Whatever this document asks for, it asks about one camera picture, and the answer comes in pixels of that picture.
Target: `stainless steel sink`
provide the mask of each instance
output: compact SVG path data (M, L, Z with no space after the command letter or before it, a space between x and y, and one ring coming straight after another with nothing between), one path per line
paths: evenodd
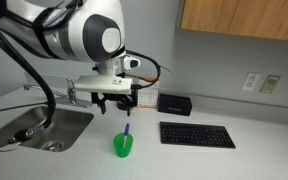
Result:
M0 129L0 142L9 139L17 131L32 128L43 122L46 107L33 108ZM45 132L20 146L61 152L70 148L94 118L93 114L56 109L52 124Z

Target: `electrical outlet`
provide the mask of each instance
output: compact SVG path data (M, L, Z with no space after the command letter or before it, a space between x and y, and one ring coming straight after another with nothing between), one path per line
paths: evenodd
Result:
M248 73L246 80L242 86L242 89L246 91L253 91L260 77L261 77L261 74Z
M271 94L274 88L276 87L278 81L280 80L280 78L281 76L268 75L260 92Z

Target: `keyboard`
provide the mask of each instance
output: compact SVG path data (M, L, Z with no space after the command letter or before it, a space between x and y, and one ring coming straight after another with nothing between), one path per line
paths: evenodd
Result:
M236 148L224 126L160 122L162 144Z

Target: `white countertop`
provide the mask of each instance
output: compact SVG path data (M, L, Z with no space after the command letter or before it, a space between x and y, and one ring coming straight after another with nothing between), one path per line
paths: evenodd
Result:
M0 97L0 109L43 101L42 91L18 89ZM0 152L0 180L288 179L288 123L275 122L274 118L265 117L266 121L262 116L243 117L243 113L198 106L193 107L189 117L138 108L127 117L126 112L118 110L113 103L107 103L105 115L96 106L89 109L57 107L93 113L95 118L64 152L15 145L3 148L16 150ZM0 112L0 128L30 108ZM225 126L237 148L161 144L160 121ZM131 124L134 143L130 155L119 158L114 152L113 137L124 130L127 122Z

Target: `purple marker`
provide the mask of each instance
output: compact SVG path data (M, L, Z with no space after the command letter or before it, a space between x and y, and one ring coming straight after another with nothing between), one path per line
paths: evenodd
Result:
M124 131L124 141L123 141L123 148L125 148L125 145L126 145L126 140L127 140L127 135L130 131L130 124L127 123L126 124L126 127L125 127L125 131Z

